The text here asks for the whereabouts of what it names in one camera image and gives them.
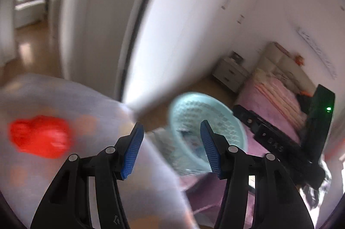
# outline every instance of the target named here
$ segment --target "beige headboard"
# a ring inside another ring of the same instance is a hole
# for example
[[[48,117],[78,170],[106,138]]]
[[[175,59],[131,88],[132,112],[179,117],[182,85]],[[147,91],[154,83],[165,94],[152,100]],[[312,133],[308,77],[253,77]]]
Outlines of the beige headboard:
[[[313,82],[301,67],[284,53],[284,48],[280,46],[280,50],[278,47],[274,42],[269,43],[261,55],[256,68],[274,74],[290,91],[296,94],[300,91],[307,91],[313,95],[316,90]]]

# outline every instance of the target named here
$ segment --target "metal screw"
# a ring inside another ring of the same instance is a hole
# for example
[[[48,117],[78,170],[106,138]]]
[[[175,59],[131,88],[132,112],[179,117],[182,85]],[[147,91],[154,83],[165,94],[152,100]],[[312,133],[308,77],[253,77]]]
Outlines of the metal screw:
[[[228,150],[231,152],[231,153],[236,153],[238,151],[238,148],[236,146],[229,146]]]
[[[268,160],[270,160],[270,161],[274,161],[274,159],[276,158],[272,153],[268,153],[267,155],[266,155],[266,158],[268,159]]]
[[[68,157],[68,160],[70,160],[71,162],[75,161],[78,159],[78,155],[77,154],[72,154]]]
[[[106,149],[106,153],[108,153],[108,154],[111,154],[111,153],[114,153],[114,152],[115,152],[115,147],[113,147],[113,146],[110,146],[110,147],[108,147]]]

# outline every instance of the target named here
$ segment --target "white nightstand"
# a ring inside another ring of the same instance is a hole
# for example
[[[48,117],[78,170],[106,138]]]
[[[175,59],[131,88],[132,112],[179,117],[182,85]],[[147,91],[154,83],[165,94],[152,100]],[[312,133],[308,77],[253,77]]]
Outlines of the white nightstand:
[[[236,64],[233,59],[224,57],[214,70],[213,76],[236,93],[249,76],[249,72]]]

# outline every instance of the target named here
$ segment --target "red object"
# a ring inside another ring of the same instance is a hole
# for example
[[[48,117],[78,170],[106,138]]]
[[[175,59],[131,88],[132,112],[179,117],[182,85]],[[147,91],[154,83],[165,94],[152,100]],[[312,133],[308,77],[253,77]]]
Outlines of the red object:
[[[72,132],[64,119],[36,116],[10,124],[10,140],[21,152],[58,158],[71,146]]]
[[[302,57],[301,55],[297,55],[295,57],[295,63],[299,66],[304,65],[304,57]]]

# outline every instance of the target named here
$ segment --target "plastic basket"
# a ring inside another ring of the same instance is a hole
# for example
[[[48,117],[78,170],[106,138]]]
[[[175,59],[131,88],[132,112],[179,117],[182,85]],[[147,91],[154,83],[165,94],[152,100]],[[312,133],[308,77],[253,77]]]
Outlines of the plastic basket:
[[[180,175],[211,172],[200,137],[200,123],[205,119],[229,144],[247,151],[243,126],[228,107],[205,94],[180,95],[169,108],[169,143],[172,145],[169,161]]]

